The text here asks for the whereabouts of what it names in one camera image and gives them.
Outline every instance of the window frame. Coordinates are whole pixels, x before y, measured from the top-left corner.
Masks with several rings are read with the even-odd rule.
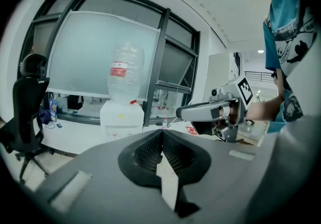
[[[44,24],[44,23],[49,23],[49,22],[54,22],[56,21],[56,24],[52,30],[52,33],[49,37],[47,46],[46,46],[46,51],[45,55],[48,56],[52,51],[52,47],[54,44],[54,41],[56,39],[56,36],[58,34],[59,29],[61,28],[61,25],[66,18],[67,14],[72,10],[72,11],[77,11],[82,4],[86,0],[71,0],[64,11],[62,13],[57,13],[57,14],[50,14],[46,15],[50,7],[54,4],[56,0],[45,0],[45,2],[42,4],[42,6],[39,8],[37,11],[34,20],[29,26],[29,29],[27,31],[27,34],[25,36],[25,40],[23,42],[22,50],[20,53],[20,58],[19,58],[19,65],[18,65],[18,75],[17,78],[21,78],[21,74],[19,72],[19,66],[23,59],[29,54],[27,52],[27,44],[28,44],[28,38],[34,32],[35,27],[39,24]],[[168,91],[177,91],[179,93],[183,93],[183,104],[187,105],[193,96],[194,92],[194,86],[195,86],[195,79],[196,79],[196,74],[197,74],[197,67],[198,67],[198,54],[199,54],[199,40],[200,40],[200,32],[197,32],[193,27],[191,27],[187,22],[182,20],[180,17],[175,15],[174,13],[171,12],[171,9],[169,8],[164,8],[162,6],[159,6],[156,3],[153,3],[149,0],[124,0],[133,4],[137,4],[140,6],[143,6],[145,8],[148,8],[152,11],[155,11],[157,13],[161,14],[161,18],[159,21],[158,28],[160,29],[160,35],[158,38],[158,43],[157,43],[157,48],[156,48],[156,53],[155,53],[155,58],[152,66],[152,71],[151,71],[151,76],[150,76],[150,81],[149,81],[149,87],[148,87],[148,92],[147,92],[147,100],[143,103],[142,109],[144,111],[144,127],[148,127],[149,125],[153,124],[159,124],[159,121],[162,121],[162,119],[157,119],[153,120],[150,118],[151,114],[151,107],[152,107],[152,101],[153,101],[153,95],[155,89],[162,89],[162,90],[168,90]],[[190,31],[192,33],[192,44],[191,48],[186,46],[185,44],[181,43],[180,41],[176,40],[175,38],[166,35],[167,27],[168,27],[168,22],[169,19],[172,21],[175,21],[177,24],[185,28],[186,30]],[[171,43],[174,46],[178,47],[182,52],[189,54],[190,56],[193,57],[195,60],[195,66],[194,66],[194,72],[193,72],[193,79],[192,79],[192,86],[191,87],[184,87],[180,85],[175,85],[167,82],[160,81],[159,78],[159,72],[161,70],[161,64],[163,60],[163,55],[164,55],[164,48],[166,43]],[[50,92],[46,92],[44,99],[43,99],[43,106],[47,109],[49,109],[49,98],[50,98]],[[90,124],[90,125],[100,125],[100,120],[97,118],[93,117],[85,117],[85,116],[77,116],[77,115],[70,115],[70,114],[58,114],[58,118],[61,120],[67,120],[67,121],[72,121],[72,122],[77,122],[77,123],[82,123],[82,124]]]

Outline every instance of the white wall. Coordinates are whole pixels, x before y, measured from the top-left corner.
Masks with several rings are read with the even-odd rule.
[[[254,72],[271,72],[265,68],[265,53],[249,53],[248,61],[245,60],[244,54],[243,60],[243,70],[244,71],[254,71]]]
[[[22,43],[28,27],[37,10],[45,0],[23,0],[14,12],[0,47],[0,116],[7,122],[13,117],[12,87],[17,78],[17,67]],[[150,0],[165,8],[170,8],[196,30],[201,31],[199,65],[196,75],[193,103],[203,100],[208,56],[210,52],[221,52],[224,45],[213,34],[210,26],[186,2],[182,0]]]
[[[203,101],[208,101],[212,90],[221,87],[229,81],[230,54],[220,53],[209,56],[209,68]]]

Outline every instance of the ceiling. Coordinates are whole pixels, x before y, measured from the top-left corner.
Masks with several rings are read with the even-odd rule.
[[[244,60],[246,62],[251,61],[251,60],[254,60],[256,62],[257,61],[265,62],[265,57],[266,57],[265,50],[264,50],[264,53],[258,53],[257,50],[254,52],[252,52],[252,51],[242,52],[241,55],[242,55],[242,57],[244,57]]]
[[[271,0],[193,0],[213,30],[220,30],[230,52],[264,49],[262,23]]]

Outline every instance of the frosted glass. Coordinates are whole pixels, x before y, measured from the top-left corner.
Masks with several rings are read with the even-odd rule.
[[[54,29],[55,22],[39,24],[35,27],[34,35],[34,53],[45,55],[46,47],[52,30]]]
[[[172,19],[169,20],[166,34],[180,41],[187,47],[192,47],[192,32],[178,24],[176,21],[173,21]]]
[[[56,0],[46,14],[62,13],[70,2],[71,0]]]
[[[125,0],[86,0],[80,11],[108,13],[158,28],[161,14]]]
[[[166,43],[158,79],[181,85],[192,59],[190,54],[184,52],[179,47]]]
[[[71,12],[62,25],[49,60],[52,92],[108,97],[110,60],[120,42],[144,49],[139,98],[146,100],[159,30],[125,18],[93,12]]]

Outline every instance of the person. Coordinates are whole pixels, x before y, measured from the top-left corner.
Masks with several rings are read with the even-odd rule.
[[[278,96],[251,104],[247,119],[270,121],[268,133],[278,132],[287,123],[303,116],[286,78],[302,60],[316,38],[317,27],[309,6],[303,0],[272,0],[263,22],[266,63],[277,74]],[[231,108],[230,115],[236,109]]]

